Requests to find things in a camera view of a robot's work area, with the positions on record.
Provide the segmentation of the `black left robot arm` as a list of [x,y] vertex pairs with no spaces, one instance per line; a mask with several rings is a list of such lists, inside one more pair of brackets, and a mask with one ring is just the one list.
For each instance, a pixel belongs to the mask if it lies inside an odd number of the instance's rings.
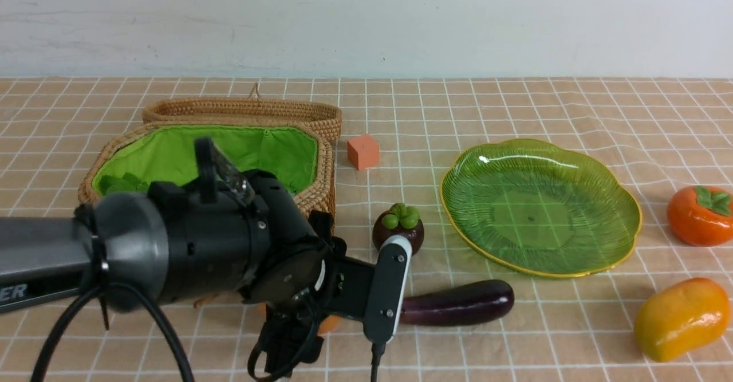
[[185,186],[155,181],[147,192],[108,194],[68,218],[2,218],[2,312],[72,298],[53,325],[30,379],[45,380],[73,319],[97,299],[108,309],[146,309],[168,342],[180,375],[194,375],[162,305],[236,291],[266,304],[267,319],[247,369],[256,381],[290,374],[318,353],[330,316],[358,320],[377,374],[393,320],[382,318],[372,265],[343,255],[332,218],[304,217],[267,171],[239,171],[210,137],[194,142],[198,176]]

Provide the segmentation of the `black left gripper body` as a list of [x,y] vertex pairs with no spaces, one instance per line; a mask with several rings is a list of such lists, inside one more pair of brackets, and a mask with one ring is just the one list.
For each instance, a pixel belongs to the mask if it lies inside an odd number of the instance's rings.
[[246,303],[264,303],[266,311],[247,371],[254,380],[278,380],[318,359],[318,330],[327,318],[365,320],[374,268],[346,256],[345,241],[332,234],[332,213],[303,214],[270,172],[249,170],[243,176],[265,204],[269,231],[257,274],[241,288]]

